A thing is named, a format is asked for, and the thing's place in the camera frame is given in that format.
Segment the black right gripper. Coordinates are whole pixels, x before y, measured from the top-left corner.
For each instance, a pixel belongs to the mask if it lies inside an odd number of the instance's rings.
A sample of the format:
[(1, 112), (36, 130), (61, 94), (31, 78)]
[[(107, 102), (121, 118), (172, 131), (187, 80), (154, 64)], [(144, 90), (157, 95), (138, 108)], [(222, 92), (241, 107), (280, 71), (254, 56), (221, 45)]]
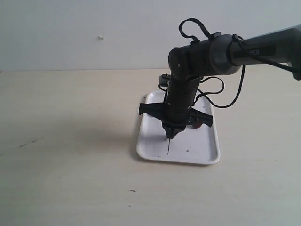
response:
[(170, 78), (164, 101), (141, 103), (138, 114), (147, 114), (160, 120), (167, 138), (174, 138), (186, 126), (203, 123), (211, 127), (213, 116), (193, 108), (199, 82), (200, 78), (196, 77), (185, 81)]

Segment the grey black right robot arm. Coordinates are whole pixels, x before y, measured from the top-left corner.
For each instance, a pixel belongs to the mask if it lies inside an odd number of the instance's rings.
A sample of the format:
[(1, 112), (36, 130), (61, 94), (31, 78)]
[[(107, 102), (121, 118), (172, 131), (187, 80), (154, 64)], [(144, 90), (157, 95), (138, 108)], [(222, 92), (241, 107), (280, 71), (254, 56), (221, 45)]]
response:
[(209, 34), (188, 46), (175, 47), (168, 55), (171, 74), (160, 77), (166, 87), (161, 103), (140, 104), (139, 114), (162, 122), (166, 137), (174, 138), (187, 126), (212, 126), (213, 117), (193, 108), (198, 86), (206, 76), (231, 75), (246, 65), (268, 64), (301, 78), (301, 28), (293, 26), (249, 39), (238, 35)]

